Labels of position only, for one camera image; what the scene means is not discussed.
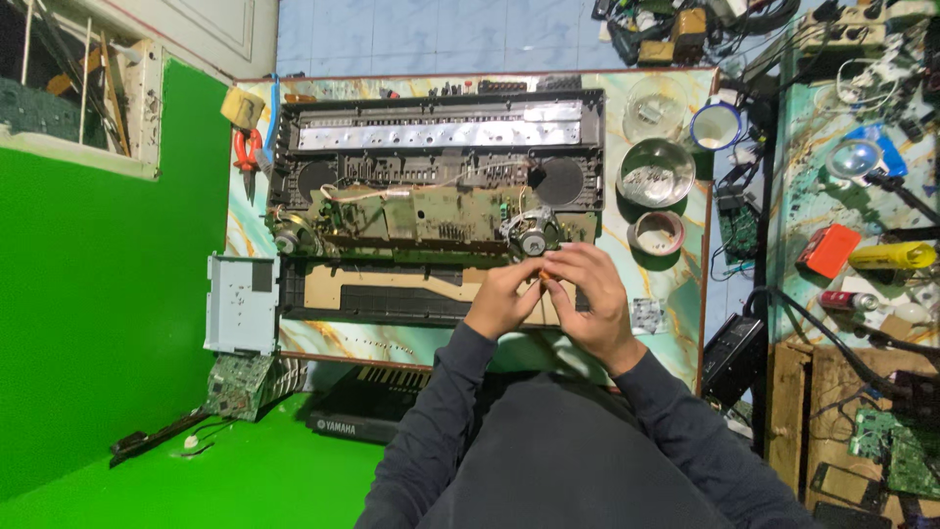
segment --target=person's right hand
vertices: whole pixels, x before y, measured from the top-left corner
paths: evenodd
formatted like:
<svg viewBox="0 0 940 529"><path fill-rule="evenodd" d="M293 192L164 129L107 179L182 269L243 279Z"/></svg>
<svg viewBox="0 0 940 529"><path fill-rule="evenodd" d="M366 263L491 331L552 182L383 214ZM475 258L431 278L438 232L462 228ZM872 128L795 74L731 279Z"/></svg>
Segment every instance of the person's right hand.
<svg viewBox="0 0 940 529"><path fill-rule="evenodd" d="M579 313L558 281L545 281L561 329L597 357L611 377L633 369L647 348L630 329L627 292L610 256L594 245L565 244L560 251L545 252L542 269L579 286L590 303L589 313Z"/></svg>

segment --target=metal bowl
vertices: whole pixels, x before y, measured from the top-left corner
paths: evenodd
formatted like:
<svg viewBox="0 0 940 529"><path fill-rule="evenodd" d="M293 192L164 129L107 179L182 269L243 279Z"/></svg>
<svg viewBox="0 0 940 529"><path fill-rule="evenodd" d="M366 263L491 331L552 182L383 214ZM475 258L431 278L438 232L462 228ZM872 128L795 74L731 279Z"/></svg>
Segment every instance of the metal bowl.
<svg viewBox="0 0 940 529"><path fill-rule="evenodd" d="M664 208L682 200L696 179L692 154L661 137L644 139L620 163L617 191L631 202Z"/></svg>

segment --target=red pliers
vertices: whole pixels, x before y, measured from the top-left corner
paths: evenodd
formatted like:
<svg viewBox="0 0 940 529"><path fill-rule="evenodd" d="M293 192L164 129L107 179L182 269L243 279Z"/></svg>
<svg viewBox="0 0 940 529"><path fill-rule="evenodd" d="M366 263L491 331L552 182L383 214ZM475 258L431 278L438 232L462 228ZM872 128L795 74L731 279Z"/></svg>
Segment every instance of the red pliers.
<svg viewBox="0 0 940 529"><path fill-rule="evenodd" d="M245 141L244 131L237 129L232 142L235 147L235 156L238 158L232 165L242 170L244 195L251 205L255 205L255 171L258 170L255 149L261 148L261 133L258 129L252 129L248 135L248 141Z"/></svg>

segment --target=gray metal cover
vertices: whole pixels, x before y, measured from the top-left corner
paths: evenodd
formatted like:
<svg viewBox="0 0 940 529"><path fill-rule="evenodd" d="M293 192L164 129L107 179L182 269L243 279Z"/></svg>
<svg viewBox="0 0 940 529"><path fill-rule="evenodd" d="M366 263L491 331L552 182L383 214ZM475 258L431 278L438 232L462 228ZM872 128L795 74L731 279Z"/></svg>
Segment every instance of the gray metal cover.
<svg viewBox="0 0 940 529"><path fill-rule="evenodd" d="M211 291L206 298L206 343L226 353L277 348L278 257L209 257Z"/></svg>

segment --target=aluminum plate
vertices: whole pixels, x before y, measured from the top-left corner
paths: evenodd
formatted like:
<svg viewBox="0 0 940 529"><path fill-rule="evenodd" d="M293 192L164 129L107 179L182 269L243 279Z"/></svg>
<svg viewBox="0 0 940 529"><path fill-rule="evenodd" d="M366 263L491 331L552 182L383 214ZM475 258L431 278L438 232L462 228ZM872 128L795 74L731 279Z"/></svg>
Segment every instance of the aluminum plate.
<svg viewBox="0 0 940 529"><path fill-rule="evenodd" d="M305 128L300 131L297 149L577 145L580 141L579 121L483 121Z"/></svg>

